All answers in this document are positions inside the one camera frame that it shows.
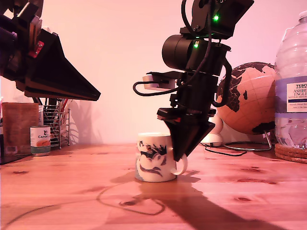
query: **bottle label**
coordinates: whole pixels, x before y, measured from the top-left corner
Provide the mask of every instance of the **bottle label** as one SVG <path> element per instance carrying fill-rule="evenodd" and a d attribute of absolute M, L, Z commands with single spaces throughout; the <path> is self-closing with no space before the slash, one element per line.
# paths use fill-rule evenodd
<path fill-rule="evenodd" d="M 287 78 L 275 82 L 275 116 L 306 117 L 307 76 Z"/>
<path fill-rule="evenodd" d="M 307 81 L 287 84 L 287 113 L 307 112 Z"/>

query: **bottle cap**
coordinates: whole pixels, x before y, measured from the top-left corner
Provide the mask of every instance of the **bottle cap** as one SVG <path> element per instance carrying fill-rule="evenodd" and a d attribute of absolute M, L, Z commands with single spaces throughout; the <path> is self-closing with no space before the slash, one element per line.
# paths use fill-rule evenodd
<path fill-rule="evenodd" d="M 307 17 L 307 11 L 301 12 L 301 13 L 298 15 L 298 17 L 299 17 L 299 20 L 301 20 L 302 18 L 306 18 L 306 17 Z"/>

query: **wire basket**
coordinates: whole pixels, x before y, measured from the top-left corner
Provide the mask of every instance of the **wire basket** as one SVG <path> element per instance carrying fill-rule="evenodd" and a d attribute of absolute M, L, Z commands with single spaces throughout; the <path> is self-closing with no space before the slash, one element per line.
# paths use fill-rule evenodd
<path fill-rule="evenodd" d="M 44 105 L 44 125 L 50 126 L 50 145 L 52 148 L 62 148 L 62 144 L 70 145 L 70 115 L 71 109 L 61 112 L 59 105 Z"/>

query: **cork coaster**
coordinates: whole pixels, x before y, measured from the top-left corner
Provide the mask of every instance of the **cork coaster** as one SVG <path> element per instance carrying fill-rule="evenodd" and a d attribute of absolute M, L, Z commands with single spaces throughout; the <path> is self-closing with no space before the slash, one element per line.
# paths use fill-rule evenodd
<path fill-rule="evenodd" d="M 307 163 L 307 149 L 295 149 L 281 144 L 275 145 L 275 155 L 286 161 Z"/>

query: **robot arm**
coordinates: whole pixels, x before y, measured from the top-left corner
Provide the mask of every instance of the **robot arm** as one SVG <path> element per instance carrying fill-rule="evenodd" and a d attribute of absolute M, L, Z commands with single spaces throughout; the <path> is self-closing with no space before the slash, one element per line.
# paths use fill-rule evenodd
<path fill-rule="evenodd" d="M 0 75 L 27 97 L 97 101 L 100 92 L 65 58 L 59 36 L 41 29 L 42 9 L 43 0 L 1 0 Z"/>
<path fill-rule="evenodd" d="M 225 57 L 230 47 L 221 44 L 221 40 L 232 37 L 236 23 L 253 3 L 253 0 L 194 0 L 190 25 L 185 15 L 186 0 L 183 0 L 181 13 L 186 27 L 180 29 L 179 35 L 165 41 L 162 57 L 167 66 L 184 72 L 150 72 L 143 82 L 133 85 L 134 91 L 141 96 L 176 92 L 170 96 L 172 108 L 160 108 L 157 112 L 158 119 L 170 130 L 176 161 L 183 154 L 188 156 L 214 128 L 208 121 L 215 114 L 211 104 L 215 107 L 226 104 L 232 68 Z M 223 99 L 218 103 L 214 101 L 214 94 L 223 66 L 226 80 Z M 140 93 L 136 90 L 139 84 L 164 91 Z"/>

